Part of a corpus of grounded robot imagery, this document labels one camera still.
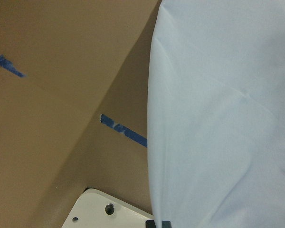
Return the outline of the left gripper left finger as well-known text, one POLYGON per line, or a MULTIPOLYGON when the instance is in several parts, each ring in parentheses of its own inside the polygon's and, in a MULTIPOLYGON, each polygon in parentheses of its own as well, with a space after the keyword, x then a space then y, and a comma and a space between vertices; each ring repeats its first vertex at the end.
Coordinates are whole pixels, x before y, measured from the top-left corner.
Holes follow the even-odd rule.
POLYGON ((155 228, 155 222, 154 222, 154 220, 147 220, 147 221, 145 222, 145 227, 146 227, 146 228, 155 228))

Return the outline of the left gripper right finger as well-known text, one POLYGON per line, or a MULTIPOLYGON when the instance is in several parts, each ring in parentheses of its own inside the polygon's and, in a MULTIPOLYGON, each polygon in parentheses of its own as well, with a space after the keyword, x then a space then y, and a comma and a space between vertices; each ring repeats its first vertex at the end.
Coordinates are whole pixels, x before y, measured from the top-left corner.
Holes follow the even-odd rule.
POLYGON ((171 222, 170 221, 162 221, 161 227, 162 228, 171 228, 171 222))

